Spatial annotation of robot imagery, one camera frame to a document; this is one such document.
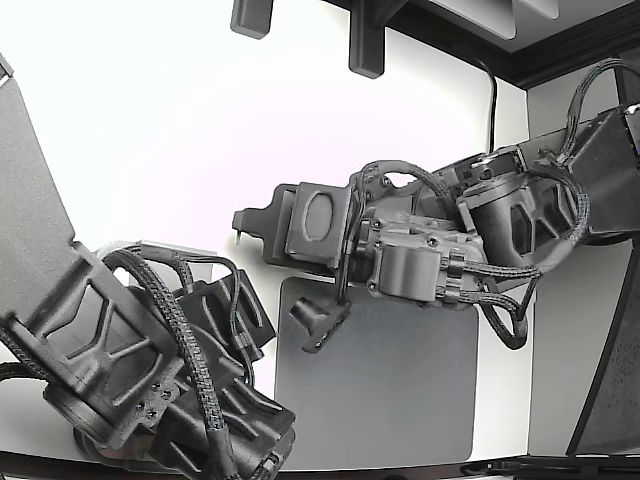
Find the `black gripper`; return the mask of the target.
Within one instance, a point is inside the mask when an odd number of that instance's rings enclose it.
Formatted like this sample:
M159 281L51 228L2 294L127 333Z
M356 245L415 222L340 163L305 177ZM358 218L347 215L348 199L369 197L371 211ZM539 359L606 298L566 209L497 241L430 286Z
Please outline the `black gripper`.
M263 242L262 258L292 266L294 259L338 267L350 205L348 187L280 184L262 209L236 211L232 228Z

